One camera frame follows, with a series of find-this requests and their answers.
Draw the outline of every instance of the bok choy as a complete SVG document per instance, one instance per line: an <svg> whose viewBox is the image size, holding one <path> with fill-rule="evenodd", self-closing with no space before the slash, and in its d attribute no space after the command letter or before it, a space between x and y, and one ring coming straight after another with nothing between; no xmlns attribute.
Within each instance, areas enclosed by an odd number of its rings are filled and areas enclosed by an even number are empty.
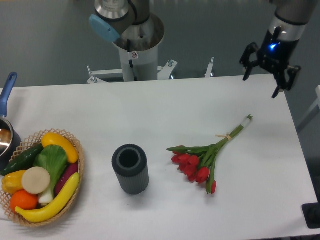
<svg viewBox="0 0 320 240"><path fill-rule="evenodd" d="M58 145L46 146L35 159L33 166L46 169L50 175L49 187L38 196L38 202L42 206L48 205L53 201L55 186L64 173L67 163L67 154Z"/></svg>

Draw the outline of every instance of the blue led light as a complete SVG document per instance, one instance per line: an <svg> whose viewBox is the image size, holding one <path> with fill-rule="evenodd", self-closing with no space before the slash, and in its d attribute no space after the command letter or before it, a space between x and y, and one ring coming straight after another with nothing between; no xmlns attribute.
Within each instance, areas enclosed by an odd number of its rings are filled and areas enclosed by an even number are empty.
<svg viewBox="0 0 320 240"><path fill-rule="evenodd" d="M271 45L269 46L269 49L270 49L271 51L273 51L277 45L278 45L277 43L271 44Z"/></svg>

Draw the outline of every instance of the red tulip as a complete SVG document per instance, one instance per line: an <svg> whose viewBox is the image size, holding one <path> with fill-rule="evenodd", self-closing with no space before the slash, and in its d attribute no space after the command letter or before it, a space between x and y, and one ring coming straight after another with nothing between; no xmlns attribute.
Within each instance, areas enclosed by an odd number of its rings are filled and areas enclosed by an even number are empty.
<svg viewBox="0 0 320 240"><path fill-rule="evenodd" d="M187 167L187 164L180 164L180 166L179 166L178 169L179 169L181 172L184 172L185 169L186 169L186 167Z"/></svg>
<svg viewBox="0 0 320 240"><path fill-rule="evenodd" d="M200 163L200 160L199 158L196 156L196 155L192 155L189 157L188 159L188 165L191 165L191 166L198 166Z"/></svg>
<svg viewBox="0 0 320 240"><path fill-rule="evenodd" d="M184 175L187 175L188 177L195 174L197 172L196 166L187 165L184 169Z"/></svg>
<svg viewBox="0 0 320 240"><path fill-rule="evenodd" d="M188 176L188 180L189 180L191 183L194 182L194 181L196 180L196 173Z"/></svg>
<svg viewBox="0 0 320 240"><path fill-rule="evenodd" d="M211 194L214 194L216 192L217 182L214 180L211 187Z"/></svg>
<svg viewBox="0 0 320 240"><path fill-rule="evenodd" d="M180 163L181 163L181 164L187 164L189 158L190 158L190 155L189 155L189 154L186 154L186 153L178 156L178 159L180 160Z"/></svg>
<svg viewBox="0 0 320 240"><path fill-rule="evenodd" d="M199 183L199 184L202 184L203 182L205 182L207 179L208 179L208 177L209 177L209 175L210 175L210 170L209 170L209 168L207 168L207 167L202 167L199 171L198 171L198 173L196 174L196 179L195 179L195 181L197 182L197 183Z"/></svg>
<svg viewBox="0 0 320 240"><path fill-rule="evenodd" d="M180 160L179 160L179 156L178 155L174 155L172 158L171 158L172 162L175 163L175 164L179 164L180 163Z"/></svg>

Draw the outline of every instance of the saucepan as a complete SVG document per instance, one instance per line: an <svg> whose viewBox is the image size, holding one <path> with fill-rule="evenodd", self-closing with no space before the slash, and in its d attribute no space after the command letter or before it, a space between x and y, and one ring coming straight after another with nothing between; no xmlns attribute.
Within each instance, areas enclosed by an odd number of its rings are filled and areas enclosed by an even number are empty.
<svg viewBox="0 0 320 240"><path fill-rule="evenodd" d="M0 171L6 168L11 156L21 143L20 136L6 119L8 99L17 77L18 74L16 72L9 74L0 95Z"/></svg>

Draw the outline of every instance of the yellow squash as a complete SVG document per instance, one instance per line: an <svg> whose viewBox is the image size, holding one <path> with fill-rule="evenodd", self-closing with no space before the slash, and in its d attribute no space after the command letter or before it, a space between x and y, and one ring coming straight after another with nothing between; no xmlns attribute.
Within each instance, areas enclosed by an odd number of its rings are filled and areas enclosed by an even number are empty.
<svg viewBox="0 0 320 240"><path fill-rule="evenodd" d="M77 150L66 138L58 133L48 132L43 136L41 144L44 148L49 145L58 145L64 149L70 164L74 164L78 161L79 156Z"/></svg>
<svg viewBox="0 0 320 240"><path fill-rule="evenodd" d="M15 194L16 192L24 189L22 186L22 176L26 170L15 171L5 175L2 178L2 189L8 194Z"/></svg>
<svg viewBox="0 0 320 240"><path fill-rule="evenodd" d="M67 205L74 195L80 181L79 173L74 173L68 181L66 181L61 192L47 206L35 210L23 210L15 207L15 211L32 223L40 223L47 221L56 216Z"/></svg>

